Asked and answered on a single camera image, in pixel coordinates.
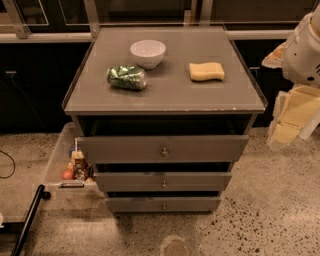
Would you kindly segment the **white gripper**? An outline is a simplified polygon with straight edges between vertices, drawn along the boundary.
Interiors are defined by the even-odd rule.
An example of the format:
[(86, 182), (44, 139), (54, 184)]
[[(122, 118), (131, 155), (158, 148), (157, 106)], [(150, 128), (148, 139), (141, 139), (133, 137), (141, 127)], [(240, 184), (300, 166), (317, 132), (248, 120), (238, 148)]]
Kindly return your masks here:
[(307, 14), (262, 65), (282, 67), (283, 76), (296, 83), (289, 92), (280, 91), (275, 100), (267, 145), (280, 149), (296, 138), (307, 140), (320, 124), (320, 88), (314, 87), (320, 86), (319, 15)]

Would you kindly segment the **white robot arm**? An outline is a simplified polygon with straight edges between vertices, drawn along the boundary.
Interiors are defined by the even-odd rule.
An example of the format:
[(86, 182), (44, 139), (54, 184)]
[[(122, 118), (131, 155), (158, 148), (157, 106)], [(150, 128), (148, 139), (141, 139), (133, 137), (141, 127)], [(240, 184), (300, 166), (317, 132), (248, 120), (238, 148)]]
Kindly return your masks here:
[(280, 149), (297, 137), (306, 140), (319, 125), (320, 112), (320, 6), (303, 17), (287, 40), (266, 56), (262, 65), (281, 68), (293, 83), (276, 97), (268, 146)]

